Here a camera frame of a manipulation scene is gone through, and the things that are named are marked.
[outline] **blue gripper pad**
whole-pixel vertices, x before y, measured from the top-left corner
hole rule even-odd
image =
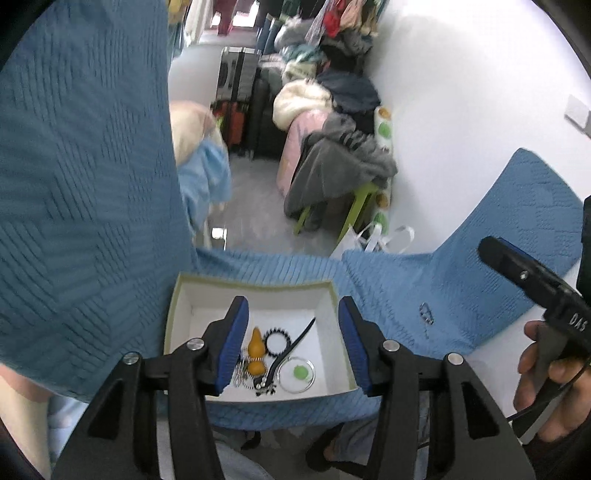
[[[226,317],[207,327],[203,339],[209,345],[210,354],[217,358],[215,389],[222,393],[232,380],[232,373],[242,349],[242,341],[248,326],[248,301],[242,296],[234,298]]]
[[[347,354],[349,355],[349,361],[353,374],[355,376],[355,382],[361,387],[363,393],[368,395],[371,392],[372,383],[369,378],[369,359],[359,333],[353,321],[353,315],[355,312],[351,312],[347,302],[344,298],[340,299],[339,302],[339,327],[345,341],[345,347]]]

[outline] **black cable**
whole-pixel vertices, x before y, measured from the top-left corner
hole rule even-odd
[[[517,420],[519,418],[521,418],[522,416],[528,414],[529,412],[531,412],[534,409],[539,408],[541,405],[548,405],[551,401],[553,401],[556,397],[558,397],[559,395],[561,395],[567,388],[570,388],[574,385],[574,383],[581,378],[581,376],[584,374],[585,370],[587,370],[587,367],[589,366],[589,363],[591,362],[591,356],[587,358],[587,361],[584,363],[583,368],[581,368],[581,370],[579,370],[579,373],[577,373],[573,379],[568,382],[565,383],[564,385],[562,385],[562,387],[560,387],[558,389],[558,391],[556,391],[550,398],[544,398],[542,400],[536,400],[533,404],[531,404],[529,407],[524,408],[523,410],[511,415],[510,417],[507,418],[507,421],[514,421]]]

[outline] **gray jacket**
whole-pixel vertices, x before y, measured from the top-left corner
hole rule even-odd
[[[311,133],[305,142],[311,147],[285,197],[287,216],[369,181],[383,187],[398,171],[392,155],[382,151],[373,136],[356,130],[348,115],[331,113],[323,129]]]

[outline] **red clothing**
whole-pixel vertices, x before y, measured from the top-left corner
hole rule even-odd
[[[238,0],[215,0],[213,11],[220,14],[220,24],[217,27],[218,35],[228,35],[232,29],[232,17]]]

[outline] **blue textured fabric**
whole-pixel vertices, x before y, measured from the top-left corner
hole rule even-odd
[[[195,234],[203,229],[209,205],[227,202],[232,196],[228,152],[210,139],[204,139],[189,160],[178,168],[178,183],[189,228]]]
[[[190,270],[161,0],[57,0],[0,72],[0,361],[89,400]]]
[[[490,191],[433,254],[345,252],[343,262],[316,257],[200,252],[198,272],[246,283],[298,284],[333,279],[363,317],[387,338],[420,355],[467,354],[525,313],[532,303],[482,264],[476,252],[488,235],[515,243],[564,275],[580,257],[581,201],[527,150],[518,150]],[[423,302],[434,317],[420,316]],[[212,423],[245,430],[336,424],[374,414],[379,400],[352,393],[264,405],[209,406]]]
[[[565,275],[580,258],[583,205],[539,157],[518,150],[476,209],[433,254],[345,252],[364,318],[419,355],[470,353],[533,306],[476,249],[500,236]],[[419,308],[426,302],[429,326]]]

